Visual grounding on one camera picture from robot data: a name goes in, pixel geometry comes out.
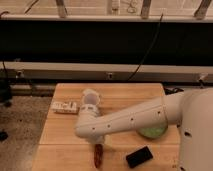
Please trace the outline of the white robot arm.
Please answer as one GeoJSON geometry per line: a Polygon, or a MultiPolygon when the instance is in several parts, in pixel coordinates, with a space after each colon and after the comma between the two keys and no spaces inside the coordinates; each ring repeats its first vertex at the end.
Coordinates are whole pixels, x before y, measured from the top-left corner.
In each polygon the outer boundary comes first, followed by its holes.
{"type": "Polygon", "coordinates": [[[178,171],[213,171],[213,88],[164,95],[107,115],[84,104],[75,134],[97,143],[107,134],[164,123],[179,126],[178,171]]]}

